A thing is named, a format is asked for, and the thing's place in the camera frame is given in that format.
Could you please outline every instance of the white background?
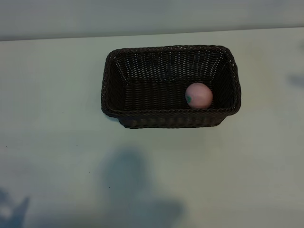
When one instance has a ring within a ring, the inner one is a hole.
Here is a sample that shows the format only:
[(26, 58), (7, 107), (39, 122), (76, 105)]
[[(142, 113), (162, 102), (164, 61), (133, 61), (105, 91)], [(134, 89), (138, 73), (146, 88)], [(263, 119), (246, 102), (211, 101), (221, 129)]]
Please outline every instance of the white background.
[[(237, 114), (132, 130), (101, 112), (110, 51), (186, 44), (230, 48)], [(303, 28), (1, 42), (0, 190), (29, 197), (25, 228), (303, 228), (303, 58)]]
[(0, 0), (0, 40), (300, 27), (302, 0)]

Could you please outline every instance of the table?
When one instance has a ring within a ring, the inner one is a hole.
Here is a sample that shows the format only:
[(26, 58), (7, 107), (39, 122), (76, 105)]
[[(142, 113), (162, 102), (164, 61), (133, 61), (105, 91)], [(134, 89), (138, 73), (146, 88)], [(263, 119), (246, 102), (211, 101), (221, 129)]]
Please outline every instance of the table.
[[(234, 55), (237, 114), (132, 130), (101, 112), (110, 51), (196, 44)], [(8, 228), (303, 227), (303, 62), (304, 28), (0, 42), (0, 215)]]

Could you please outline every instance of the wicker basket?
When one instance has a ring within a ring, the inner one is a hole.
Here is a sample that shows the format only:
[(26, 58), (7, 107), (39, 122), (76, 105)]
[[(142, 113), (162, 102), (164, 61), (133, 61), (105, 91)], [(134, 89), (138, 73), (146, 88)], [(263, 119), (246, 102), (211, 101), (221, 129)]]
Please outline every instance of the wicker basket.
[[(208, 109), (192, 109), (186, 88), (206, 84)], [(238, 68), (222, 46), (123, 48), (105, 62), (102, 111), (126, 128), (185, 128), (219, 125), (241, 106)]]

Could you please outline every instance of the basket bottom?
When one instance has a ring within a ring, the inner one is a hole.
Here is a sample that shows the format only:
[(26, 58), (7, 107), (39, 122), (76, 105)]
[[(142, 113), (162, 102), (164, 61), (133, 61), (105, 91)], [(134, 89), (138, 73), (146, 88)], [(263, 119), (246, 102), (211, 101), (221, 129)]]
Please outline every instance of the basket bottom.
[(125, 128), (196, 128), (218, 126), (225, 117), (156, 117), (141, 119), (120, 119)]

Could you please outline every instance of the black wicker basket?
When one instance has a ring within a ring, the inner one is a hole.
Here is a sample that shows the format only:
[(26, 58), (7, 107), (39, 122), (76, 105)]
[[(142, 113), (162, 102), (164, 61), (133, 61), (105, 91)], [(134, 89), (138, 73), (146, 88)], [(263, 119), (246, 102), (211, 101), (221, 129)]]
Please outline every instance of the black wicker basket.
[[(212, 90), (210, 108), (188, 106), (185, 91), (195, 82)], [(222, 46), (115, 50), (105, 62), (101, 104), (127, 128), (217, 126), (240, 109), (238, 68)]]

